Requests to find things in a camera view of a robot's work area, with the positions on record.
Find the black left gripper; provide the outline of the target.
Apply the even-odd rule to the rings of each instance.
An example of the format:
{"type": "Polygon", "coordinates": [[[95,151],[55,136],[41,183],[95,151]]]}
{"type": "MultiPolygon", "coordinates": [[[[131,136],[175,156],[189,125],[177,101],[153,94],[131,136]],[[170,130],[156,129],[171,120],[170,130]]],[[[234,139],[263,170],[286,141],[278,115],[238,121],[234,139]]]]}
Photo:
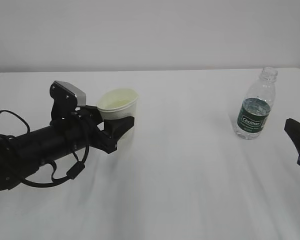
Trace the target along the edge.
{"type": "Polygon", "coordinates": [[[87,111],[76,111],[73,116],[83,124],[90,146],[107,154],[117,150],[118,140],[135,125],[133,116],[103,120],[96,106],[86,105],[84,109],[87,111]]]}

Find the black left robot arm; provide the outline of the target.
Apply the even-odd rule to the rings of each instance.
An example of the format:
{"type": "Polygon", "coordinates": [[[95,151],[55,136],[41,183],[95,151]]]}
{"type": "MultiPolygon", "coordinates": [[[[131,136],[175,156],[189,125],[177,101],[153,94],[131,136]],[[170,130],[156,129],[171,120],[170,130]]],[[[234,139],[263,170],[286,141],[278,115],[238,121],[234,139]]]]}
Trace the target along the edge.
{"type": "Polygon", "coordinates": [[[90,148],[107,154],[115,152],[118,141],[135,125],[133,116],[103,119],[93,106],[82,107],[52,120],[47,127],[19,136],[0,134],[0,191],[11,190],[19,184],[33,188],[52,188],[75,179],[85,168],[90,148]],[[64,177],[51,177],[48,183],[27,178],[40,167],[73,155],[74,165],[64,177]]]}

